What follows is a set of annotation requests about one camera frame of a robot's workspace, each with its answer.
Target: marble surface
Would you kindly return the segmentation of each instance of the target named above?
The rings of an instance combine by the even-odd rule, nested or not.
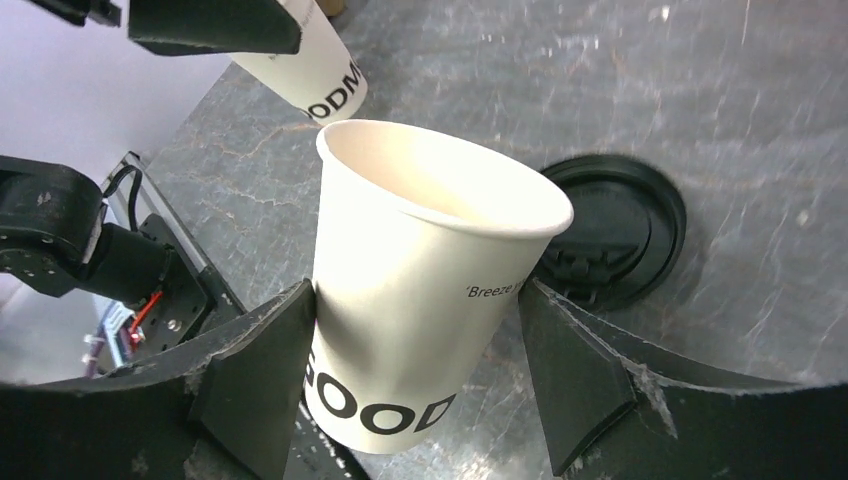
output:
[[[848,379],[848,6],[839,0],[368,0],[337,25],[358,116],[534,168],[646,159],[690,228],[672,276],[611,318],[713,365]],[[248,307],[308,276],[317,126],[230,67],[150,174]],[[374,479],[549,479],[515,313],[430,440]]]

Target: black plastic lid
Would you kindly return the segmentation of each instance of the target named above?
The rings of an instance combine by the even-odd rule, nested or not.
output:
[[[568,195],[574,222],[554,237],[534,274],[589,311],[624,308],[674,267],[686,232],[680,192],[625,155],[586,155],[541,172]]]

